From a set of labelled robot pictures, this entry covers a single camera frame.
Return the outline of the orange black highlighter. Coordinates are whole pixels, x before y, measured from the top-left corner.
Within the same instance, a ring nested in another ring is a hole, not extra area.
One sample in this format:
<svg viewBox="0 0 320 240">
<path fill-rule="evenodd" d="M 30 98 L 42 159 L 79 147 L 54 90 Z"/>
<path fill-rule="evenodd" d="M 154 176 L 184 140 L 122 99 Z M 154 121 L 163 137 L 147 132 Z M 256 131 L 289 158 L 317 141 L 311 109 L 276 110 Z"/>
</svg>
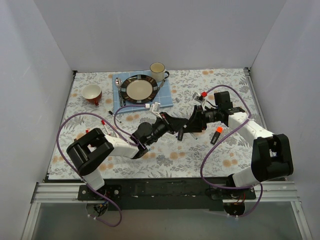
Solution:
<svg viewBox="0 0 320 240">
<path fill-rule="evenodd" d="M 217 143 L 217 141 L 218 141 L 218 139 L 220 138 L 220 135 L 221 135 L 222 132 L 223 132 L 223 128 L 222 128 L 221 126 L 219 126 L 219 127 L 216 129 L 216 131 L 214 132 L 213 137 L 212 137 L 212 139 L 211 139 L 211 141 L 210 141 L 210 143 L 211 143 L 212 145 L 215 145 L 215 144 Z"/>
</svg>

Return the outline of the red white pen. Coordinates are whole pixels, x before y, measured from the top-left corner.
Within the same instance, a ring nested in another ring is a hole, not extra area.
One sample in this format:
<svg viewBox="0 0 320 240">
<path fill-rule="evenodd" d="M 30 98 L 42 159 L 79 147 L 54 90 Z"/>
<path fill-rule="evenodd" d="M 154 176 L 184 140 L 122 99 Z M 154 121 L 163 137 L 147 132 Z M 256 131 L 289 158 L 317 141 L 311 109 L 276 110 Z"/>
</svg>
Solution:
<svg viewBox="0 0 320 240">
<path fill-rule="evenodd" d="M 108 129 L 106 122 L 105 122 L 104 120 L 101 120 L 101 123 L 102 123 L 102 125 L 103 125 L 106 133 L 110 136 L 110 135 L 111 135 L 111 132 L 110 132 L 110 130 Z"/>
</svg>

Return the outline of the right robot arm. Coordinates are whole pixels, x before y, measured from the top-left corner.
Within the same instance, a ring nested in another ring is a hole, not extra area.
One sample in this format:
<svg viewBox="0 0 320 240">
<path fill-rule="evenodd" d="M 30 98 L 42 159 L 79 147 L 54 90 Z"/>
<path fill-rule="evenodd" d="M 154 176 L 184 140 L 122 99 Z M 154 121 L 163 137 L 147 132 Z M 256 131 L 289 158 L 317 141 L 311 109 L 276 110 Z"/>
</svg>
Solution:
<svg viewBox="0 0 320 240">
<path fill-rule="evenodd" d="M 238 173 L 228 176 L 223 189 L 232 199 L 237 199 L 251 188 L 264 181 L 287 177 L 293 174 L 294 166 L 290 142 L 285 134 L 272 133 L 254 120 L 241 107 L 234 107 L 228 91 L 214 94 L 215 106 L 206 108 L 206 92 L 195 93 L 193 113 L 183 133 L 199 133 L 207 129 L 209 123 L 220 122 L 240 134 L 252 147 L 251 165 Z"/>
</svg>

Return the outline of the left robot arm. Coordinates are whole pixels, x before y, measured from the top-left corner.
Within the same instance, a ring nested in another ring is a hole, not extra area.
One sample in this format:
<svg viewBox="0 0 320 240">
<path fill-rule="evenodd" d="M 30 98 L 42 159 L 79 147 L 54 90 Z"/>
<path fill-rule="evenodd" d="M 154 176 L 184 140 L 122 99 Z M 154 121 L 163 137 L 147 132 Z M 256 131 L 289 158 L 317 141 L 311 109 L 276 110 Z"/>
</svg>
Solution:
<svg viewBox="0 0 320 240">
<path fill-rule="evenodd" d="M 95 200 L 106 196 L 105 181 L 98 170 L 107 157 L 139 159 L 148 152 L 147 146 L 157 142 L 166 133 L 175 134 L 186 124 L 186 118 L 172 117 L 161 112 L 155 123 L 141 123 L 130 138 L 135 145 L 120 137 L 105 135 L 100 128 L 94 128 L 72 143 L 66 150 L 78 174 L 90 185 L 89 194 Z"/>
</svg>

